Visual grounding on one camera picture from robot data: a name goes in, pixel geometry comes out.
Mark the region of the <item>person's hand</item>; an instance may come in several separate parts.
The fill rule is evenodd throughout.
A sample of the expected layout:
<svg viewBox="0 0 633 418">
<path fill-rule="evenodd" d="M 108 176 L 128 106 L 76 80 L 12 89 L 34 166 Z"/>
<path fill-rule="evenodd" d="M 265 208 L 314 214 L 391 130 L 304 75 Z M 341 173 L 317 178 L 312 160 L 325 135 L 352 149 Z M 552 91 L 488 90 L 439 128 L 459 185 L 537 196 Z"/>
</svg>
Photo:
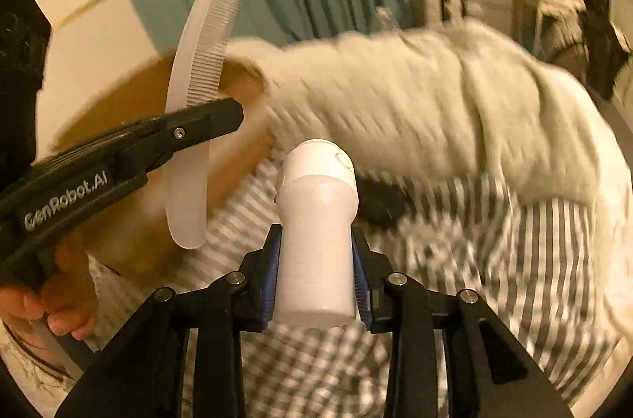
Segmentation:
<svg viewBox="0 0 633 418">
<path fill-rule="evenodd" d="M 87 252 L 76 234 L 66 236 L 55 251 L 57 271 L 39 291 L 24 285 L 1 288 L 1 321 L 21 343 L 43 348 L 33 323 L 47 315 L 55 335 L 69 333 L 84 340 L 95 330 L 98 297 L 89 271 Z"/>
</svg>

